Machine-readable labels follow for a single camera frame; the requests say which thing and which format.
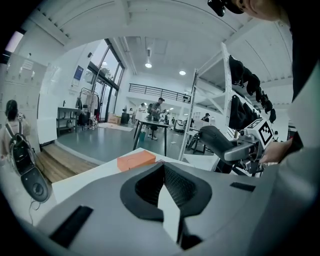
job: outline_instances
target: black rectangular slot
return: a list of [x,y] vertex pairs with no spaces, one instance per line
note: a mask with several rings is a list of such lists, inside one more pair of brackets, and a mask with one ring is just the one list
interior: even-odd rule
[[249,192],[253,192],[256,188],[256,186],[239,183],[239,182],[233,182],[230,186],[240,190],[249,191]]
[[85,224],[93,209],[79,206],[50,236],[57,244],[68,248],[79,230]]

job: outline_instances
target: hanging clothes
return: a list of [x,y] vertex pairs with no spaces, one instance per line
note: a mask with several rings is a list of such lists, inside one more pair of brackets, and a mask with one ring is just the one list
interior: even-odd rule
[[98,96],[89,94],[86,97],[85,104],[88,106],[88,112],[90,112],[90,116],[95,114],[95,109],[98,108]]

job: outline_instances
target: white ceiling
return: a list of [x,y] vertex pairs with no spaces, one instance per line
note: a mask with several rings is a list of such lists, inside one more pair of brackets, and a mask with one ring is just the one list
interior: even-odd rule
[[[215,56],[224,42],[229,53],[259,77],[274,104],[292,100],[292,39],[289,28],[279,22],[229,11],[218,17],[207,0],[45,0],[37,12],[50,21],[45,27],[49,33],[56,30],[50,34],[60,38],[66,50],[113,39],[134,73],[192,81],[194,69]],[[144,66],[148,48],[151,69]],[[186,76],[181,77],[180,70]]]

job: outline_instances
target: person's hand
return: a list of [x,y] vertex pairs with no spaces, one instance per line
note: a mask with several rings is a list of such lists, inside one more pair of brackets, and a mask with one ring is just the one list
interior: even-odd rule
[[292,144],[292,139],[286,142],[271,142],[265,149],[259,163],[279,163]]

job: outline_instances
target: orange block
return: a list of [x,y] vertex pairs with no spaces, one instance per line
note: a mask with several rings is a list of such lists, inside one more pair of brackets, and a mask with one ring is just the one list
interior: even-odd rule
[[125,172],[136,167],[154,164],[156,162],[156,156],[144,150],[139,153],[118,157],[116,161],[118,168],[122,172]]

